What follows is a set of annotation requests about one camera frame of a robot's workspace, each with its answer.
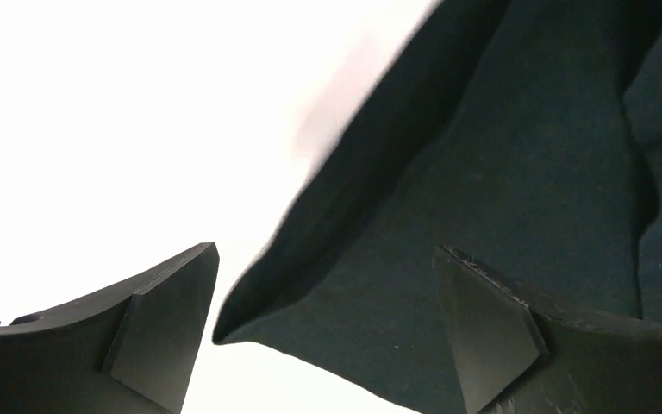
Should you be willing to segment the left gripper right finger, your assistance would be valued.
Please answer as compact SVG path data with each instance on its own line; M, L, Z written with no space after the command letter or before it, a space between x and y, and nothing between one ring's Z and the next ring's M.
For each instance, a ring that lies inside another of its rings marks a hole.
M440 247L440 305L470 413L662 413L662 323L567 303Z

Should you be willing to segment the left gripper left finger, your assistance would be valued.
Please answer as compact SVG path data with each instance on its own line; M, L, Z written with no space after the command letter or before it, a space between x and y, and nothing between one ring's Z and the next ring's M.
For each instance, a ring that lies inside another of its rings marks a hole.
M201 243L0 326L0 414L180 412L218 266Z

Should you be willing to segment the black t shirt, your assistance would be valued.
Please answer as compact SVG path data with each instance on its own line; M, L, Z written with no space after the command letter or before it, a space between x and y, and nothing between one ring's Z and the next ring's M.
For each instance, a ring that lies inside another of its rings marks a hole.
M662 1L444 1L223 304L255 342L420 413L465 408L438 248L662 323Z

